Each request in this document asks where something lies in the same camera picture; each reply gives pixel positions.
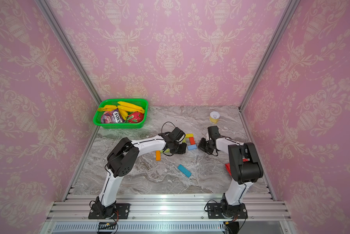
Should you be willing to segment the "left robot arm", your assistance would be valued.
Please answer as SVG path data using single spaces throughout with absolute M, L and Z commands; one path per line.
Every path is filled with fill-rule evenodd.
M 178 127 L 172 132 L 160 133 L 142 140 L 122 138 L 107 157 L 106 179 L 101 193 L 90 202 L 89 219 L 112 219 L 123 216 L 117 205 L 117 194 L 123 178 L 131 172 L 138 157 L 155 152 L 170 151 L 179 154 L 185 152 L 183 139 L 185 133 Z

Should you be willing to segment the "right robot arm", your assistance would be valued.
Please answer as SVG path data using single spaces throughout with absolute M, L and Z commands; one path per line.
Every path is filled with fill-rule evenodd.
M 252 142 L 241 143 L 222 136 L 217 126 L 208 127 L 208 135 L 200 140 L 198 148 L 208 155 L 228 155 L 231 183 L 220 201 L 224 217 L 246 219 L 248 217 L 243 199 L 250 187 L 263 177 L 264 170 L 257 149 Z

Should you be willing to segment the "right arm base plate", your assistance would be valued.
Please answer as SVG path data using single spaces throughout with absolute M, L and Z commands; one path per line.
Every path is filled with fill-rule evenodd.
M 206 205 L 209 219 L 247 219 L 248 212 L 244 203 L 231 206 L 221 203 L 209 203 Z

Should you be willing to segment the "red block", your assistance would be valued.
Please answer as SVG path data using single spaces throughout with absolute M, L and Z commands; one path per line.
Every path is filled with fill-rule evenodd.
M 189 138 L 189 141 L 190 141 L 190 144 L 191 144 L 191 145 L 195 145 L 195 140 L 194 140 L 193 137 L 190 137 L 190 138 Z

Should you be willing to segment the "teal block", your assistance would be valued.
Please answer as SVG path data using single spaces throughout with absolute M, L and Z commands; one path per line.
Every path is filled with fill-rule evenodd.
M 191 173 L 188 169 L 186 169 L 183 165 L 180 164 L 180 165 L 178 166 L 178 169 L 179 169 L 186 177 L 188 177 L 188 178 L 191 177 L 192 173 Z

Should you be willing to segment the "light blue block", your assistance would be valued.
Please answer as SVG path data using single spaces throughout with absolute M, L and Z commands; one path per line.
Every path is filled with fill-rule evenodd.
M 187 146 L 188 150 L 195 150 L 197 149 L 197 146 L 194 144 L 194 145 L 188 145 Z

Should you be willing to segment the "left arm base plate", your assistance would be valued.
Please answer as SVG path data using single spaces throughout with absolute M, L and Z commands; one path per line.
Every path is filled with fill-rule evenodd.
M 88 219 L 115 219 L 125 220 L 130 212 L 129 203 L 112 204 L 104 207 L 101 204 L 92 204 L 88 215 Z

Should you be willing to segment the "orange block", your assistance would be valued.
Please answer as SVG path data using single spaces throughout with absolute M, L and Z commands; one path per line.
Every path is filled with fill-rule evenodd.
M 156 161 L 161 160 L 161 151 L 156 151 Z

